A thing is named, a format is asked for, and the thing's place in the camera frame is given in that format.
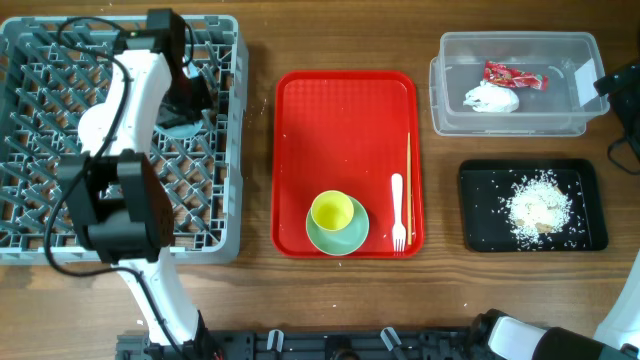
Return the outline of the white tissue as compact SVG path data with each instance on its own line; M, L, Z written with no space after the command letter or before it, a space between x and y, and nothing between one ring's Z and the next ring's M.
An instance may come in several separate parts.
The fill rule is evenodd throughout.
M465 94L463 104L480 113L511 113L519 108L520 102L513 90L481 81Z

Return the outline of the white plastic fork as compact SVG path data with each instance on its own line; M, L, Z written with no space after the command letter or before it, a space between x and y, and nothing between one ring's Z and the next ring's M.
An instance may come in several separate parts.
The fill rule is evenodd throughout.
M394 223L392 226L393 248L396 253L404 250L407 232L402 222L403 178L399 173L391 176L392 205Z

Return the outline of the pile of rice waste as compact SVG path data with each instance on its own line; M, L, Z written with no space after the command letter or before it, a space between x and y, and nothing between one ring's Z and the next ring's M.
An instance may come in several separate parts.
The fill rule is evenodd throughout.
M587 234L580 176L569 170L509 170L507 192L490 210L517 251L575 249Z

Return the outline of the wooden chopstick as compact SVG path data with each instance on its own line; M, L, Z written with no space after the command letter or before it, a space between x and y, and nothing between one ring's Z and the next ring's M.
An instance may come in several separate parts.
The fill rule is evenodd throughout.
M406 246L413 244L413 221L412 221L412 149L411 133L407 133L406 145L406 205L407 205L407 242Z

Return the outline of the green saucer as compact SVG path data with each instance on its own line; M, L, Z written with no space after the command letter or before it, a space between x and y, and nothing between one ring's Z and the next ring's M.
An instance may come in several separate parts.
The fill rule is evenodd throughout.
M353 216L348 224L338 231L328 231L322 228L310 209L306 217L306 233L309 241L316 250L329 256L346 256L353 254L362 247L369 235L369 216L362 204L347 195L346 198L353 206Z

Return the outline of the red snack wrapper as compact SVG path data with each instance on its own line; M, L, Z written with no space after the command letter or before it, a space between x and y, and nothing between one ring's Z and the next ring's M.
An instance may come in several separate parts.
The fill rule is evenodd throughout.
M483 70L483 80L506 88L531 88L545 91L549 78L545 75L524 72L501 63L487 61Z

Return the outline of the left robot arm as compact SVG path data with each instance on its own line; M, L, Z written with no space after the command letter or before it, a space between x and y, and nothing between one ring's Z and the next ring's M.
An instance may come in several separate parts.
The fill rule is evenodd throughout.
M170 247L171 202L149 161L156 128L182 130L213 106L201 75L188 75L195 39L171 9L152 9L142 30L116 28L107 98L81 117L82 150L64 156L56 178L82 247L119 273L148 325L144 355L152 359L216 359L220 350L184 290Z

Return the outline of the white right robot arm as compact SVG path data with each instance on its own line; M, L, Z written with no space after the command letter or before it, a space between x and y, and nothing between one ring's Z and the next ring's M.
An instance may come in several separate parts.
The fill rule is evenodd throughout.
M624 129L609 145L627 143L639 152L639 64L629 64L594 83L606 95ZM491 309L476 317L466 337L470 354L484 350L510 360L633 360L639 357L639 261L592 338L561 327L540 328Z

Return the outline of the yellow cup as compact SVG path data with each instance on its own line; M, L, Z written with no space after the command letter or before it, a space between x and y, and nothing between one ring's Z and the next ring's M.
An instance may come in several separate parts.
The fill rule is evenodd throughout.
M351 198L337 190L328 190L317 195L310 211L313 222L328 232L338 232L346 228L355 213Z

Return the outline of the light blue plate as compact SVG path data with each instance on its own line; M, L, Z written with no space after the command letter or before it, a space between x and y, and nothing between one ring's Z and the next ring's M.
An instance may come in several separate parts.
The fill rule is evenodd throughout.
M183 72L189 79L194 79L198 75L198 70L193 63L185 66L183 68ZM165 129L161 126L156 125L154 127L154 130L170 138L186 139L195 136L202 129L202 127L203 121L198 120L192 124L179 125L169 129Z

